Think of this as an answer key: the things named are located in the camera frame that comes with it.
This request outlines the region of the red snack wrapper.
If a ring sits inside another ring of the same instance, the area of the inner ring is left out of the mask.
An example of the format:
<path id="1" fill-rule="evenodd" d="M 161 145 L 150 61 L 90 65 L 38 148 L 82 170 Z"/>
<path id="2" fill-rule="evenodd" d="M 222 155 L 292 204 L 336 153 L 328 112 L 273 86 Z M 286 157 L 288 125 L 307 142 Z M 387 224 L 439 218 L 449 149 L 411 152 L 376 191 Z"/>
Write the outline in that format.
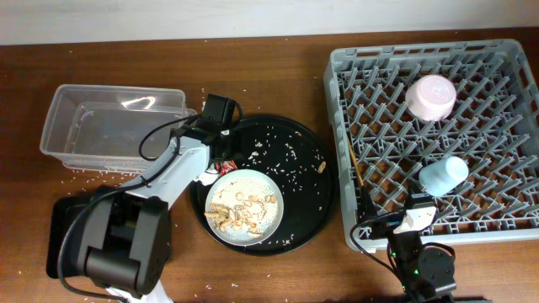
<path id="1" fill-rule="evenodd" d="M 221 176 L 237 170 L 237 164 L 233 160 L 217 163 L 215 167 Z"/>

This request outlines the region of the grey plate with food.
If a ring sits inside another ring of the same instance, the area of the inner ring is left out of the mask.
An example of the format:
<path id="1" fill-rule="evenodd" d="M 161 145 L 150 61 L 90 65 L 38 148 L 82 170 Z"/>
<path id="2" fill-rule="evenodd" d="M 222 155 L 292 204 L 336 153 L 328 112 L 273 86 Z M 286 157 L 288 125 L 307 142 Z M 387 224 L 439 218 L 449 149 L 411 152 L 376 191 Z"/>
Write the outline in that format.
<path id="1" fill-rule="evenodd" d="M 279 227 L 284 210 L 281 191 L 270 177 L 240 169 L 211 186 L 203 215 L 219 240 L 247 247 L 268 240 Z"/>

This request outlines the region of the wooden chopstick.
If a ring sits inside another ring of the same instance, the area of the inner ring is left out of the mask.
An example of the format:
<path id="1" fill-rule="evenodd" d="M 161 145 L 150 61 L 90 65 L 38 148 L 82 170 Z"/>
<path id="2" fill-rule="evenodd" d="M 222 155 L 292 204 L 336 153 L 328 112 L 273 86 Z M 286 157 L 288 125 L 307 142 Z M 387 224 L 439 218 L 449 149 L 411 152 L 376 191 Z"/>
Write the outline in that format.
<path id="1" fill-rule="evenodd" d="M 363 181 L 363 178 L 362 178 L 361 173 L 360 173 L 359 163 L 357 162 L 357 158 L 355 156 L 354 148 L 352 147 L 352 144 L 350 142 L 350 138 L 348 136 L 346 136 L 346 139 L 347 139 L 347 145 L 348 145 L 348 149 L 349 149 L 351 162 L 352 162 L 352 164 L 353 164 L 353 166 L 355 168 L 355 174 L 356 174 L 356 177 L 358 179 L 358 183 L 359 183 L 360 187 L 363 188 L 364 187 L 364 181 Z"/>

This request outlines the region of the light blue cup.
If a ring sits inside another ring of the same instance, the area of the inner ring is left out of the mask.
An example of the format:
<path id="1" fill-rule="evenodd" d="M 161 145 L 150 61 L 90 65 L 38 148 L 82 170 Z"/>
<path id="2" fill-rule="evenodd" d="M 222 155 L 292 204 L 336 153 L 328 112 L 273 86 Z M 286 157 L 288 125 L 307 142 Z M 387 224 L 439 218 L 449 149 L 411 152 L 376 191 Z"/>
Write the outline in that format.
<path id="1" fill-rule="evenodd" d="M 460 157 L 447 157 L 423 167 L 419 183 L 427 194 L 440 197 L 465 181 L 468 174 L 468 166 Z"/>

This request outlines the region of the white tissue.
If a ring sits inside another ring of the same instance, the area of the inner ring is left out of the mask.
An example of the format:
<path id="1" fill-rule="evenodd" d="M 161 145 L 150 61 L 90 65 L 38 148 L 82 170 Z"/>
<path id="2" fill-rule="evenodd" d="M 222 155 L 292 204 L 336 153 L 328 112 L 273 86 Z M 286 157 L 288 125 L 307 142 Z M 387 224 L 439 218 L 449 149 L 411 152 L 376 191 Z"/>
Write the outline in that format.
<path id="1" fill-rule="evenodd" d="M 219 171 L 216 169 L 215 165 L 211 165 L 207 170 L 205 170 L 201 175 L 196 177 L 194 181 L 200 183 L 203 186 L 212 185 L 220 177 Z"/>

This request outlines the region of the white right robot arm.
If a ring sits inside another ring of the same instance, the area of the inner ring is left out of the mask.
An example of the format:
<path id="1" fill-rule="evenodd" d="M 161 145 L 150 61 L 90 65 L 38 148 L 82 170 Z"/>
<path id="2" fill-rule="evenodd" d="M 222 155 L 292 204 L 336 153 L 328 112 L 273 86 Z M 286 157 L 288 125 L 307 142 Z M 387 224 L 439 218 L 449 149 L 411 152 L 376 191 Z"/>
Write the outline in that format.
<path id="1" fill-rule="evenodd" d="M 407 302 L 452 302 L 455 250 L 437 242 L 422 242 L 420 232 L 435 221 L 437 208 L 432 196 L 413 186 L 401 210 L 379 215 L 366 186 L 360 188 L 361 218 L 352 227 L 368 227 L 374 237 L 387 239 L 384 263 L 367 252 L 356 240 L 353 244 L 367 257 L 387 268 L 401 283 Z"/>

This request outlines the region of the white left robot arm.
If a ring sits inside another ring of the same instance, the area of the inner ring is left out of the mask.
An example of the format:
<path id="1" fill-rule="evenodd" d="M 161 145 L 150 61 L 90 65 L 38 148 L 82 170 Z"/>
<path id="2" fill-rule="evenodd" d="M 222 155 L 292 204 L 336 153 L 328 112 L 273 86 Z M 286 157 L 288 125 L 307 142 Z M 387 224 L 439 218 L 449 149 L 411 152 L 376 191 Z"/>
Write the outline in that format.
<path id="1" fill-rule="evenodd" d="M 168 146 L 140 176 L 67 199 L 75 211 L 52 267 L 77 295 L 119 302 L 169 302 L 160 280 L 169 259 L 169 211 L 212 164 L 231 160 L 232 114 L 196 114 L 174 122 Z"/>

